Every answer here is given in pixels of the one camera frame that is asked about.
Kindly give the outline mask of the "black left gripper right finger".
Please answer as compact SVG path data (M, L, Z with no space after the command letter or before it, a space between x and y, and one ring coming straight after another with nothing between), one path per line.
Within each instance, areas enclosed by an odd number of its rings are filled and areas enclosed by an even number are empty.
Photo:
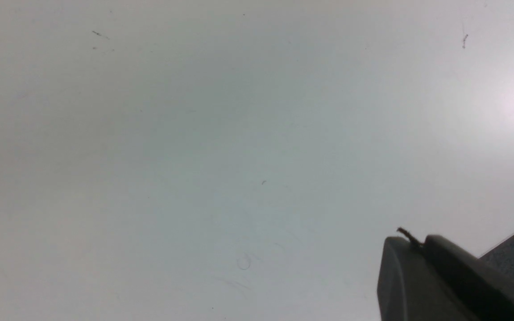
M423 244L426 260L478 321L514 321L514 280L440 235Z

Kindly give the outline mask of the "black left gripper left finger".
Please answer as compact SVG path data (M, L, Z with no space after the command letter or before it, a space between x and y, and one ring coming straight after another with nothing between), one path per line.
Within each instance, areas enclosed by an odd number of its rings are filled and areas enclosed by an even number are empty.
M424 258L423 244L406 229L384 240L377 281L382 321L475 321L477 317Z

